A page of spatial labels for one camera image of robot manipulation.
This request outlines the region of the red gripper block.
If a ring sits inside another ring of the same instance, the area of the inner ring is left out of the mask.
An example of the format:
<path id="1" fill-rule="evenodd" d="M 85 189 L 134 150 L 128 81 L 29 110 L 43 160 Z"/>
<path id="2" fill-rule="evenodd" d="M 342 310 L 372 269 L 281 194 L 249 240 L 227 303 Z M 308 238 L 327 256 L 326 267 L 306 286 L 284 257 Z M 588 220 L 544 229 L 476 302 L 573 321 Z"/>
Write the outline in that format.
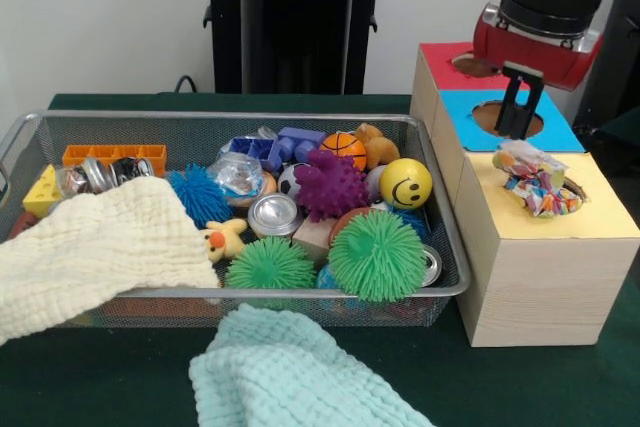
<path id="1" fill-rule="evenodd" d="M 541 75 L 521 75 L 504 69 L 509 83 L 501 102 L 495 130 L 505 138 L 525 139 L 544 90 L 544 83 L 571 91 L 583 81 L 602 45 L 602 36 L 592 29 L 576 38 L 554 38 L 527 32 L 501 15 L 497 5 L 487 5 L 475 27 L 474 53 L 496 69 L 524 68 Z M 529 93 L 517 103 L 520 85 Z"/>

